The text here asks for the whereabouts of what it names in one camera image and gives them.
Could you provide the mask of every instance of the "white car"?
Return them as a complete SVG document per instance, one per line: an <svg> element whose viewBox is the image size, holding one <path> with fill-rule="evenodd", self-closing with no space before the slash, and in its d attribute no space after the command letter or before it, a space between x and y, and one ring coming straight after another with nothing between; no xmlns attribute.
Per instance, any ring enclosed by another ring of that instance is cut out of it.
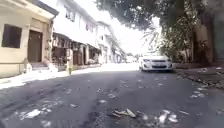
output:
<svg viewBox="0 0 224 128"><path fill-rule="evenodd" d="M172 70L172 62L167 56L145 54L139 59L139 69L141 71L151 70Z"/></svg>

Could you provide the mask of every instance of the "street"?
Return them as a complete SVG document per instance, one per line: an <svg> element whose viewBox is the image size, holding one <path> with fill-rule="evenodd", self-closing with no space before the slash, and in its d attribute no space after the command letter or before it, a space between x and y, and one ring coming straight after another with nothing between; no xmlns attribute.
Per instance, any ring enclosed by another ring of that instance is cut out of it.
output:
<svg viewBox="0 0 224 128"><path fill-rule="evenodd" d="M106 65L0 90L0 127L223 128L223 99L175 73Z"/></svg>

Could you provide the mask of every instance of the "door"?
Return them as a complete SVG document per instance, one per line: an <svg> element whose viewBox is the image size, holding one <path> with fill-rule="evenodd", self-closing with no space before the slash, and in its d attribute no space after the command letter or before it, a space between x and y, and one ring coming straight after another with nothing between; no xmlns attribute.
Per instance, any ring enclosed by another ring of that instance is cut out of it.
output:
<svg viewBox="0 0 224 128"><path fill-rule="evenodd" d="M83 62L86 64L86 48L83 47Z"/></svg>
<svg viewBox="0 0 224 128"><path fill-rule="evenodd" d="M42 33L30 31L28 41L28 61L41 62Z"/></svg>

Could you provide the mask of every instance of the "facade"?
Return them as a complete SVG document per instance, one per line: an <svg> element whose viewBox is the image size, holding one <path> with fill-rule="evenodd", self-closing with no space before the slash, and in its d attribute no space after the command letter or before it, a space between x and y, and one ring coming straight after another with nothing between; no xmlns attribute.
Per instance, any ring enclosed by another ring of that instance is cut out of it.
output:
<svg viewBox="0 0 224 128"><path fill-rule="evenodd" d="M53 21L50 69L98 63L97 22L73 0L45 2L59 12Z"/></svg>
<svg viewBox="0 0 224 128"><path fill-rule="evenodd" d="M0 78L45 62L57 11L40 1L0 1Z"/></svg>
<svg viewBox="0 0 224 128"><path fill-rule="evenodd" d="M104 22L98 22L97 40L101 49L100 61L105 63L121 63L125 60L125 52L121 49L113 29Z"/></svg>

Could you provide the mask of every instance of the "tree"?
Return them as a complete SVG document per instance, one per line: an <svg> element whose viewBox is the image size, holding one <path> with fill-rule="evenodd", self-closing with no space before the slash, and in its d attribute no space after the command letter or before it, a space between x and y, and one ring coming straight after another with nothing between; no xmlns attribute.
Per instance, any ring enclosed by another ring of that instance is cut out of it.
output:
<svg viewBox="0 0 224 128"><path fill-rule="evenodd" d="M152 29L152 17L159 17L164 52L189 49L194 26L206 12L203 0L97 0L97 6L126 26L141 30Z"/></svg>

